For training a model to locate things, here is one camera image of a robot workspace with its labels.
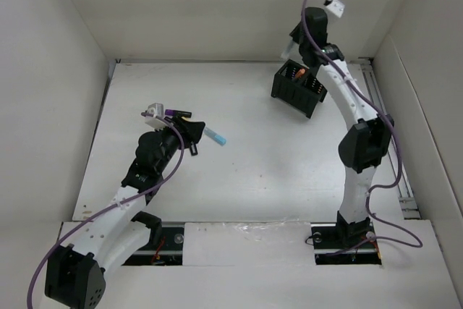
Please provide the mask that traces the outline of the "green pastel highlighter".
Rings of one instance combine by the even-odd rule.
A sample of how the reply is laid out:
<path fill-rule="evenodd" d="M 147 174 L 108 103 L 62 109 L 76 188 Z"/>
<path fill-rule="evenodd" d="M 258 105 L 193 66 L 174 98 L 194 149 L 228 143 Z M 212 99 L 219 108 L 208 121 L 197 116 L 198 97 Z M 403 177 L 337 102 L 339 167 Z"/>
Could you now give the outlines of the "green pastel highlighter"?
<path fill-rule="evenodd" d="M 286 48 L 281 52 L 280 58 L 286 60 L 290 57 L 292 49 L 294 48 L 295 42 L 290 39 L 289 43 L 286 45 Z"/>

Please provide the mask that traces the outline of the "yellow-capped black marker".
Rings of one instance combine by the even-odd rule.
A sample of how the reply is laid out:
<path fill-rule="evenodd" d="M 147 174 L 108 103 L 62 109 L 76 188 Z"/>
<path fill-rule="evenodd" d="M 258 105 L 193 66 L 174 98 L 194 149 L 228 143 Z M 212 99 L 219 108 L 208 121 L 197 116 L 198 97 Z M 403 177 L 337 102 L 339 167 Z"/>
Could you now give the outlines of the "yellow-capped black marker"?
<path fill-rule="evenodd" d="M 190 120 L 192 118 L 192 114 L 177 114 L 178 117 Z"/>

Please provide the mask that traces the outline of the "black two-compartment organizer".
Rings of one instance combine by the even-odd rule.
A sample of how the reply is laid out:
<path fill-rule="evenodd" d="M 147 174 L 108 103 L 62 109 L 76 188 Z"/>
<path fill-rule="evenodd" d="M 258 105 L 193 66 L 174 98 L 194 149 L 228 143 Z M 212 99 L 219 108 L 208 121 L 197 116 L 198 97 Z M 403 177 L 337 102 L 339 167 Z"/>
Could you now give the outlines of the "black two-compartment organizer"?
<path fill-rule="evenodd" d="M 294 75 L 300 69 L 305 69 L 306 73 L 297 81 L 293 81 Z M 315 107 L 324 102 L 326 94 L 327 90 L 312 71 L 291 59 L 288 59 L 273 77 L 271 97 L 289 104 L 309 119 Z"/>

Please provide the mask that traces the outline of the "orange pastel highlighter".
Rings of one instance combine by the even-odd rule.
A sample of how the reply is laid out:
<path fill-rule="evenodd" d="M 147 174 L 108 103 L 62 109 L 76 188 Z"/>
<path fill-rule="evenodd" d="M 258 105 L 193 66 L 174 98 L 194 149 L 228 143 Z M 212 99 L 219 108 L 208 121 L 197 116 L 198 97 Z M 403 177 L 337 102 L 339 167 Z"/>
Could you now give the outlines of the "orange pastel highlighter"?
<path fill-rule="evenodd" d="M 293 77 L 293 81 L 297 81 L 298 79 L 300 79 L 301 77 L 304 76 L 304 74 L 306 73 L 306 70 L 305 69 L 300 69 L 296 72 L 296 74 L 294 75 Z"/>

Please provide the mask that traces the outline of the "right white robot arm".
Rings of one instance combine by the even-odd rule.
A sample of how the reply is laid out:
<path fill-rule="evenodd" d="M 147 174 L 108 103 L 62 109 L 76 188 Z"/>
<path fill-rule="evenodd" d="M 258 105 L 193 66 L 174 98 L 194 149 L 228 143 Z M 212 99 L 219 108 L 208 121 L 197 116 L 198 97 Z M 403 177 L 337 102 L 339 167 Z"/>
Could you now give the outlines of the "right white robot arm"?
<path fill-rule="evenodd" d="M 319 7 L 303 10 L 300 23 L 291 32 L 299 45 L 303 63 L 328 91 L 344 118 L 347 133 L 338 146 L 345 168 L 344 197 L 336 225 L 329 236 L 336 248 L 356 245 L 370 231 L 366 199 L 377 167 L 388 151 L 389 124 L 365 100 L 351 75 L 344 55 L 328 42 L 328 15 Z"/>

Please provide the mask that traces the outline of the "black purple-capped marker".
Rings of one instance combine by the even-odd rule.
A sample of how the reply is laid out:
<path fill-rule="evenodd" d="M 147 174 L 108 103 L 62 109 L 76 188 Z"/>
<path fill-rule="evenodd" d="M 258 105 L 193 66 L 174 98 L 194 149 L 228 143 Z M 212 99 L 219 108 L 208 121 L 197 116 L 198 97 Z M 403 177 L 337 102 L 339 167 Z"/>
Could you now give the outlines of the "black purple-capped marker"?
<path fill-rule="evenodd" d="M 176 110 L 176 109 L 166 109 L 164 114 L 168 117 L 177 117 L 177 114 L 192 114 L 190 111 Z"/>

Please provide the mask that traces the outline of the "black green-capped highlighter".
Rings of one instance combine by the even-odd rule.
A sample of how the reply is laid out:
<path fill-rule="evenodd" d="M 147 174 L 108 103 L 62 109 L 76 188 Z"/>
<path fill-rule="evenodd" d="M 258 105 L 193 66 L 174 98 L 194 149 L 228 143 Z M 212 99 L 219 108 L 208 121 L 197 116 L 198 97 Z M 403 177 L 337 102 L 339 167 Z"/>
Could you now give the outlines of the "black green-capped highlighter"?
<path fill-rule="evenodd" d="M 192 144 L 189 146 L 189 150 L 190 150 L 191 156 L 197 156 L 197 155 L 198 155 L 198 149 L 197 149 L 197 146 L 196 146 L 195 143 L 192 143 Z"/>

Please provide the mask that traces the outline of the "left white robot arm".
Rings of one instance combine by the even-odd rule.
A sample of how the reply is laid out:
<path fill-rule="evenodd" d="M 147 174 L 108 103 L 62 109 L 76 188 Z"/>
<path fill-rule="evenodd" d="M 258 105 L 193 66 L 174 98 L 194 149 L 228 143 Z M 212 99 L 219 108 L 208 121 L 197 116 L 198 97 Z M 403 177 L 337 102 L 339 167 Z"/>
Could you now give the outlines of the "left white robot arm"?
<path fill-rule="evenodd" d="M 160 244 L 161 219 L 145 208 L 169 180 L 163 171 L 174 155 L 185 150 L 197 155 L 205 122 L 145 117 L 152 130 L 139 137 L 135 159 L 111 202 L 74 228 L 73 241 L 65 245 L 62 237 L 45 257 L 44 294 L 68 308 L 95 308 L 118 267 L 140 248 Z"/>

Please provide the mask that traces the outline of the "blue pastel highlighter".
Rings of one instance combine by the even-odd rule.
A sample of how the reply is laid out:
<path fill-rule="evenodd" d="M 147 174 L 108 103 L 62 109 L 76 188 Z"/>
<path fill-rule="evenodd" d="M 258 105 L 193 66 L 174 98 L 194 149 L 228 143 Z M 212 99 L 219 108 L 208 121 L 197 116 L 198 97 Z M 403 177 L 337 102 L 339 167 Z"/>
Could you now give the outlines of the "blue pastel highlighter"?
<path fill-rule="evenodd" d="M 224 146 L 226 144 L 226 139 L 219 135 L 218 133 L 214 132 L 208 127 L 205 127 L 204 134 L 213 140 L 215 143 L 218 143 L 220 146 Z"/>

